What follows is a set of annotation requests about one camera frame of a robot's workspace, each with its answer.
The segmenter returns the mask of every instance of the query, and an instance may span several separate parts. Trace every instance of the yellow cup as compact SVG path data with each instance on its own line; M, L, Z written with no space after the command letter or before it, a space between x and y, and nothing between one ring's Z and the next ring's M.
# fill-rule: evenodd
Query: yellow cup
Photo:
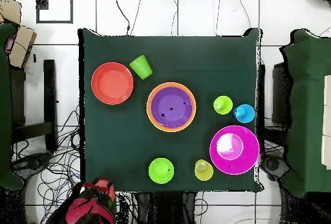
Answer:
M194 173L201 181L207 181L213 176L214 169L210 163L204 159L200 159L195 163Z

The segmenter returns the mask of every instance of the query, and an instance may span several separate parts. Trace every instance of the plastic cup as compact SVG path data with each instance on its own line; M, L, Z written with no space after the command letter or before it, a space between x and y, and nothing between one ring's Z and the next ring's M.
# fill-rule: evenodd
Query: plastic cup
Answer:
M148 174L151 180L155 183L167 183L173 178L174 175L173 164L171 161L163 157L157 158L149 165Z
M232 100L228 96L219 96L214 101L214 109L220 115L226 115L232 110Z
M144 55L133 60L129 66L141 79L145 79L153 73Z
M195 163L194 173L201 181L207 181L213 176L214 169L210 163L204 159L200 159Z
M238 106L233 110L235 118L241 123L249 123L254 119L255 110L248 104Z

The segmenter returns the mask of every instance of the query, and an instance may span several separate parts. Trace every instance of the green bowl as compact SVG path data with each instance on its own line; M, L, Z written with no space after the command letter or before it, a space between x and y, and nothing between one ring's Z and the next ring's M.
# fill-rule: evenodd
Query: green bowl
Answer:
M163 157L157 158L151 162L148 167L148 174L152 181L158 184L164 184L173 178L173 164Z
M228 96L219 96L214 101L214 109L220 115L226 115L232 110L232 100Z

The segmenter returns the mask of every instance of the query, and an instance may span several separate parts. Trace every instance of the dark green tablecloth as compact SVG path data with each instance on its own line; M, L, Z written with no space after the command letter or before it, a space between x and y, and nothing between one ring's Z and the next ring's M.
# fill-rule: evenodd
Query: dark green tablecloth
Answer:
M209 144L214 134L239 124L233 112L217 114L214 99L228 95L233 106L255 104L258 37L258 29L246 37L105 37L84 29L86 180L106 177L120 191L260 190L253 169L226 175L214 167L213 177L205 182L194 174L197 160L211 162ZM96 68L105 62L129 66L141 54L154 73L141 80L132 71L130 98L116 106L101 103L91 90ZM193 122L178 133L156 129L146 114L149 93L163 82L184 84L197 102ZM254 131L253 122L244 126ZM148 176L148 166L157 157L168 158L175 167L174 177L164 185Z
M284 47L294 83L287 153L292 169L281 181L291 194L303 197L307 192L331 192L331 170L321 164L324 82L331 74L331 39L315 38L304 29L293 32L292 39Z
M22 180L9 170L12 150L12 93L5 43L15 32L13 25L0 24L0 187L12 190L23 186Z

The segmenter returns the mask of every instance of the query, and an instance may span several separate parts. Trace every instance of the blue cup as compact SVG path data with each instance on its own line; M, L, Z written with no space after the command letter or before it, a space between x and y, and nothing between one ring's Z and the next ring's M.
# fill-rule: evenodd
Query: blue cup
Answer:
M248 104L238 106L233 110L235 118L241 123L249 123L254 119L255 110Z

